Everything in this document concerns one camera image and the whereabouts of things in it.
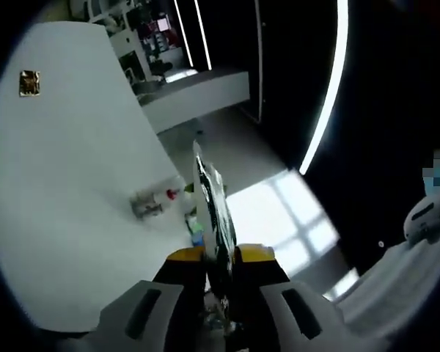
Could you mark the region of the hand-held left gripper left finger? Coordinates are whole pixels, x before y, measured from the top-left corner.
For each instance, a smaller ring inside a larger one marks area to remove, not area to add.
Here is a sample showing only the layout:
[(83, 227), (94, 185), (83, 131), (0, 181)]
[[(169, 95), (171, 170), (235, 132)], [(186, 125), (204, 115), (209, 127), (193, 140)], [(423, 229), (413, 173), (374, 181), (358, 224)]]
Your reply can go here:
[(142, 280), (105, 307), (99, 343), (195, 343), (206, 270), (199, 247), (170, 254), (151, 281)]

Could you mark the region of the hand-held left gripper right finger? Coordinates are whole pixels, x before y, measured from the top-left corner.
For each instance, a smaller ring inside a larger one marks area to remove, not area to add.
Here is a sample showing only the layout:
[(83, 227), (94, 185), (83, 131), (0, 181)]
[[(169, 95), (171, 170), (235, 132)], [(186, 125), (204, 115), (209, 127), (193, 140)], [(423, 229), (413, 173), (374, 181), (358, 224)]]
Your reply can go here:
[(326, 298), (291, 281), (268, 247), (235, 248), (233, 312), (249, 351), (347, 351), (348, 329)]

